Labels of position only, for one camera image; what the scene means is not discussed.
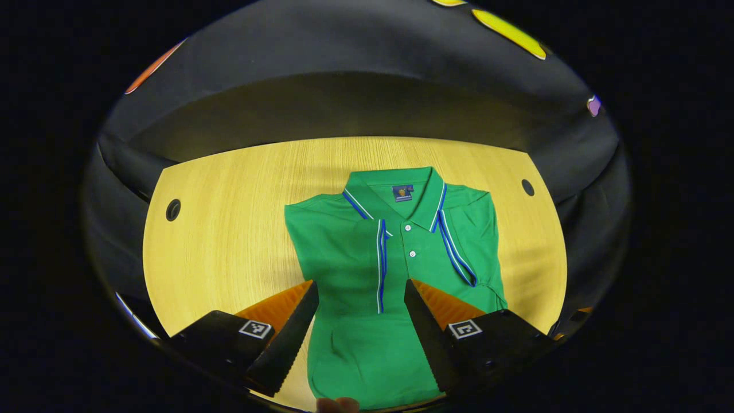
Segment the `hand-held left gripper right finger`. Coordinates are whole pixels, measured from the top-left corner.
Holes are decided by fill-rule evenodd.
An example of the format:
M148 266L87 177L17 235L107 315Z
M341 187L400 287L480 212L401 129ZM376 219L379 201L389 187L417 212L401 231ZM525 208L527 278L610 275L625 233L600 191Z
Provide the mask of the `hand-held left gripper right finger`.
M485 312L417 279L407 280L404 303L439 390L449 398L495 387L557 345L509 309Z

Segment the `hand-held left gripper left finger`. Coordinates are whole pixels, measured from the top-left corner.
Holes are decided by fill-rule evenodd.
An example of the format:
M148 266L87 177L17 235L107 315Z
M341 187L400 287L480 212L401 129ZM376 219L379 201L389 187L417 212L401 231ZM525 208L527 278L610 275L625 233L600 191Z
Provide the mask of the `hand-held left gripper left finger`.
M268 397L280 392L319 306L307 280L235 314L212 310L167 346L203 373Z

